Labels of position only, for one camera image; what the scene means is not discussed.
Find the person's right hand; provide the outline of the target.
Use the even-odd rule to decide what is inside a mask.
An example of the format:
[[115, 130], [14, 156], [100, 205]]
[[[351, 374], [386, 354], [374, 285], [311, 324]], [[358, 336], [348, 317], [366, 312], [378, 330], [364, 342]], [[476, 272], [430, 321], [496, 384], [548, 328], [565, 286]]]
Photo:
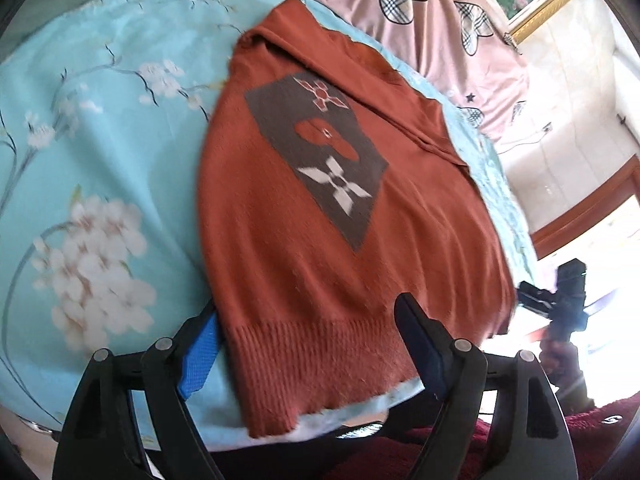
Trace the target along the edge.
[[539, 361], [550, 384], [558, 388], [555, 395], [565, 416], [594, 409], [574, 344], [544, 336], [540, 342]]

